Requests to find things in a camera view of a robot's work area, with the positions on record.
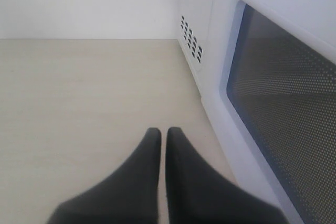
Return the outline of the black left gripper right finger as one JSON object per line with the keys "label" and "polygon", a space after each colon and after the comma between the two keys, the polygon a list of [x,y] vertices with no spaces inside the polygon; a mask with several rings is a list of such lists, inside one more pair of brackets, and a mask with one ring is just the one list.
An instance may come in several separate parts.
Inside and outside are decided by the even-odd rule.
{"label": "black left gripper right finger", "polygon": [[287,223],[276,207],[224,178],[179,127],[166,138],[166,196],[170,223]]}

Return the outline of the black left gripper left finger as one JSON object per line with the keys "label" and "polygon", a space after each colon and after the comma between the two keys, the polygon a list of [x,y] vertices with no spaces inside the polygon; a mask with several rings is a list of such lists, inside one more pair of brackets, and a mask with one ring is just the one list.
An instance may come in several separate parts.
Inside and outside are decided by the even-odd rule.
{"label": "black left gripper left finger", "polygon": [[158,223],[160,161],[161,132],[151,127],[117,170],[61,203],[48,223]]}

